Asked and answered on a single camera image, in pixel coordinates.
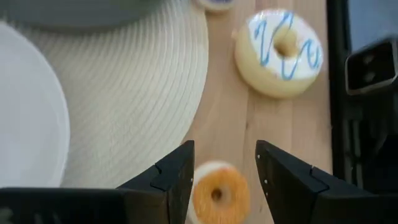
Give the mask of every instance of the wooden tabletop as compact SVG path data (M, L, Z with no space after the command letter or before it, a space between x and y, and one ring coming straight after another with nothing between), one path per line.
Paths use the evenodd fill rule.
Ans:
M326 34L326 0L235 0L224 14L207 14L209 65L205 91L186 139L195 140L196 166L224 160L248 179L248 224L273 223L255 163L258 139L331 173L331 140ZM317 32L324 63L316 82L293 100L275 100L250 89L234 63L231 34L247 17L267 8L295 11Z

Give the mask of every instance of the gray bowl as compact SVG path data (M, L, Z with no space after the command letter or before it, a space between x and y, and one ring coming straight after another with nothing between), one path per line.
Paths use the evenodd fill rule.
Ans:
M59 31L103 30L136 21L163 0L0 0L7 19Z

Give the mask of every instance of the woven placemat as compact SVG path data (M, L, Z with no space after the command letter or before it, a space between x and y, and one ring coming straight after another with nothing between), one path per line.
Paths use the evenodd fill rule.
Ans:
M51 63L67 98L71 142L62 187L116 187L181 143L208 65L205 14L191 1L168 0L106 33L18 29Z

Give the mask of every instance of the orange glazed donut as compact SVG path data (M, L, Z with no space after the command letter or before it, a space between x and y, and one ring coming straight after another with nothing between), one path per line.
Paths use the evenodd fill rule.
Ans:
M232 165L207 162L195 171L188 207L194 224L239 224L249 210L248 183Z

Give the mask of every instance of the white frosted donut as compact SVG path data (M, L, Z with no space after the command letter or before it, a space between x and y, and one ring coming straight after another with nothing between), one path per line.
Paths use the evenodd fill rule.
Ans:
M265 10L248 19L236 38L235 59L244 80L276 98L305 91L323 63L315 31L283 9Z
M207 11L223 12L234 6L234 0L197 0Z
M212 161L195 170L188 206L193 224L238 224L249 213L246 179L230 164Z

